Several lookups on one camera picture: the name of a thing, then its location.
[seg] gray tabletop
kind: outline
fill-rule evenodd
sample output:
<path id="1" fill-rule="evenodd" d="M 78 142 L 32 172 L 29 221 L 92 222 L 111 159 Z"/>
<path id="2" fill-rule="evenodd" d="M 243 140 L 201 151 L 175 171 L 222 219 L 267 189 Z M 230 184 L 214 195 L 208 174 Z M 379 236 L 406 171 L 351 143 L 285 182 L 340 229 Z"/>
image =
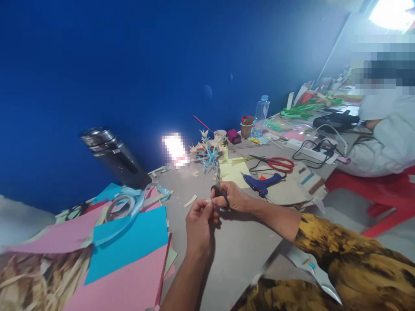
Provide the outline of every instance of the gray tabletop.
<path id="1" fill-rule="evenodd" d="M 342 134 L 348 143 L 348 149 L 358 138 L 358 134 Z M 243 140 L 239 146 L 252 146 L 250 141 Z M 284 147 L 281 150 L 277 146 L 268 143 L 268 146 L 230 151 L 229 158 L 238 155 L 256 155 L 266 157 L 292 158 L 294 150 Z M 249 168 L 256 165 L 257 161 L 248 161 Z M 315 172 L 326 179 L 336 168 L 336 164 L 324 165 Z M 192 175 L 197 169 L 198 177 Z M 158 179 L 160 184 L 169 190 L 174 190 L 170 200 L 165 202 L 167 218 L 172 232 L 172 247 L 178 253 L 175 269 L 176 271 L 183 262 L 186 252 L 186 229 L 185 217 L 190 206 L 184 205 L 195 194 L 198 199 L 209 199 L 210 189 L 214 184 L 213 173 L 203 174 L 203 166 L 199 163 L 191 163 L 190 167 L 181 170 L 170 170 L 163 173 Z M 258 193 L 250 188 L 244 191 L 259 197 Z M 258 222 L 254 217 L 241 214 L 236 211 L 222 213 L 222 224 L 214 230 L 214 247 L 211 256 L 210 267 L 207 269 L 204 288 L 200 301 L 200 310 L 230 310 L 238 300 L 250 282 L 262 272 L 262 268 L 275 248 L 280 244 L 282 238 L 267 226 Z M 165 281 L 162 292 L 162 300 L 167 294 L 173 277 Z"/>

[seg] plastic bottle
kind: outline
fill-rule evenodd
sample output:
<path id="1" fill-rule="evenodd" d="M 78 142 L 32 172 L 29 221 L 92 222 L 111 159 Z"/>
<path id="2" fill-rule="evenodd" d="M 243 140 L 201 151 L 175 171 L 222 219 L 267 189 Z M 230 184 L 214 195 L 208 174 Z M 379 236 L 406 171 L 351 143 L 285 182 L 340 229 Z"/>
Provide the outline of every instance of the plastic bottle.
<path id="1" fill-rule="evenodd" d="M 254 126 L 252 128 L 252 137 L 261 137 L 264 121 L 267 118 L 269 108 L 268 95 L 262 95 L 261 100 L 256 104 Z"/>

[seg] blue glue gun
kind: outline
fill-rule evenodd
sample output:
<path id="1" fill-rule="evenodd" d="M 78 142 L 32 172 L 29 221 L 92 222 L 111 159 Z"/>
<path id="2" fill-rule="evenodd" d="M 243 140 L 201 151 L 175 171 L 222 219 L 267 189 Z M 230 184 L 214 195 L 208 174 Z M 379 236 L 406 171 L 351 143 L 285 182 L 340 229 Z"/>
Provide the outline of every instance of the blue glue gun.
<path id="1" fill-rule="evenodd" d="M 242 173 L 243 179 L 246 181 L 246 183 L 252 188 L 254 191 L 258 191 L 260 197 L 265 197 L 268 194 L 268 187 L 278 184 L 281 181 L 281 175 L 274 174 L 271 178 L 265 179 L 265 180 L 258 180 L 252 177 L 251 175 L 246 175 Z"/>

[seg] patterned clothing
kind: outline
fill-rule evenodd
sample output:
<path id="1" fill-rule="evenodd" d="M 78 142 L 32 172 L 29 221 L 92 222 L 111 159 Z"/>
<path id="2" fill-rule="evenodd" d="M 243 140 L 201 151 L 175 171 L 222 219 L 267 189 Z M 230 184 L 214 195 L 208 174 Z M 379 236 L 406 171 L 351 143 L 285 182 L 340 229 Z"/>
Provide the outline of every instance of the patterned clothing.
<path id="1" fill-rule="evenodd" d="M 315 284 L 260 279 L 240 311 L 415 310 L 415 264 L 378 241 L 303 213 L 294 245 L 317 259 L 343 305 Z"/>

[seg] light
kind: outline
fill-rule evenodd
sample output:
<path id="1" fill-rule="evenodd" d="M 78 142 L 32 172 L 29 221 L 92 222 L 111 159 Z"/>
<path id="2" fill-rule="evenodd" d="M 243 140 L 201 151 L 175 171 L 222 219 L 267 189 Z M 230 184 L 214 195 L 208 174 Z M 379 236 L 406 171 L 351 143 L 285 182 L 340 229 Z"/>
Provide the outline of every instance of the light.
<path id="1" fill-rule="evenodd" d="M 169 153 L 170 161 L 176 168 L 185 166 L 190 163 L 190 157 L 186 153 L 185 146 L 183 144 L 184 139 L 180 133 L 172 133 L 163 135 L 163 143 Z"/>
<path id="2" fill-rule="evenodd" d="M 383 28 L 405 31 L 415 21 L 405 10 L 413 7 L 413 0 L 379 0 L 369 20 Z"/>

